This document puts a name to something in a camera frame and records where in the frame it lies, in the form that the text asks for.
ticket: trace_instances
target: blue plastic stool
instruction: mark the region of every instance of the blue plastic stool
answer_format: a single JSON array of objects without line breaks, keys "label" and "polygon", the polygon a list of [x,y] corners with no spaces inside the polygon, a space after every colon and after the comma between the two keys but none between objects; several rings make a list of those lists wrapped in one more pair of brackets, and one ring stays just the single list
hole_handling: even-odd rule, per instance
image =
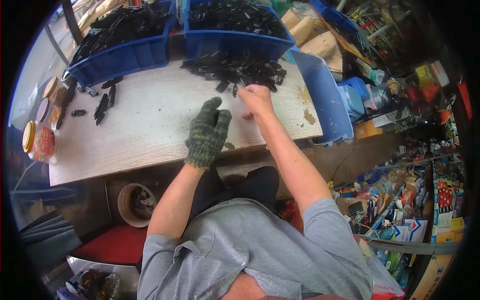
[{"label": "blue plastic stool", "polygon": [[350,85],[339,86],[338,90],[342,96],[350,121],[353,122],[360,118],[365,113],[365,107],[363,107],[363,101],[357,90]]},{"label": "blue plastic stool", "polygon": [[348,78],[347,80],[344,80],[337,85],[338,86],[350,85],[351,87],[357,90],[362,100],[370,99],[370,93],[368,92],[367,87],[365,86],[365,83],[363,82],[362,79],[358,77]]}]

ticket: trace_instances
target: red cushion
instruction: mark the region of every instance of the red cushion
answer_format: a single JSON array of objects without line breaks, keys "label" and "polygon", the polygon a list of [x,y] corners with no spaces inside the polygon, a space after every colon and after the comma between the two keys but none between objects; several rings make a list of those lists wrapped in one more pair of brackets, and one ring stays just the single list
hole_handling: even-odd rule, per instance
[{"label": "red cushion", "polygon": [[136,264],[143,255],[146,237],[146,227],[121,225],[75,250],[73,255],[102,263]]}]

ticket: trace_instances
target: wooden table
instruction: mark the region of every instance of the wooden table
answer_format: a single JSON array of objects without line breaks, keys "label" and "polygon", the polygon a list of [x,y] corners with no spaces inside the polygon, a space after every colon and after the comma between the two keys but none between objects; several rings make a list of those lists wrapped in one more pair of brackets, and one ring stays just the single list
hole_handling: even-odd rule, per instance
[{"label": "wooden table", "polygon": [[[280,60],[287,76],[278,92],[272,93],[275,113],[292,139],[322,135],[317,113],[296,65]],[[95,125],[93,114],[103,93],[101,84],[94,86],[99,96],[78,91],[67,107],[67,116],[59,130],[58,164],[49,166],[50,185],[84,180],[182,160],[188,149],[185,139],[189,125],[204,101],[221,96],[220,108],[232,113],[228,138],[222,151],[265,144],[253,120],[242,119],[245,105],[234,98],[232,86],[219,94],[218,81],[180,69],[181,61],[165,68],[126,75],[117,84],[115,106]],[[87,114],[73,118],[75,109]]]}]

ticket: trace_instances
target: work glove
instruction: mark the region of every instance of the work glove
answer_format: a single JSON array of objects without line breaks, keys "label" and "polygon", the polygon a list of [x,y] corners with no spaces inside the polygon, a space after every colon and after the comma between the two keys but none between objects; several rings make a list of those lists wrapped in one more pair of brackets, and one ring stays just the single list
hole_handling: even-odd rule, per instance
[{"label": "work glove", "polygon": [[190,124],[190,136],[185,141],[189,150],[185,163],[194,168],[208,170],[227,139],[232,115],[226,109],[218,110],[220,104],[220,97],[205,101],[200,113]]}]

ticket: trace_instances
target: gray shirt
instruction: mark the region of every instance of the gray shirt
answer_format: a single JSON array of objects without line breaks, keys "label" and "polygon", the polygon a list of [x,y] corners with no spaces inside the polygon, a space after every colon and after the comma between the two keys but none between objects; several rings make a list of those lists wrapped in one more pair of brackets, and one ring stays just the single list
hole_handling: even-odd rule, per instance
[{"label": "gray shirt", "polygon": [[218,299],[243,270],[269,296],[370,299],[370,271],[333,199],[312,204],[303,226],[304,235],[255,200],[217,204],[190,223],[180,244],[147,237],[137,297]]}]

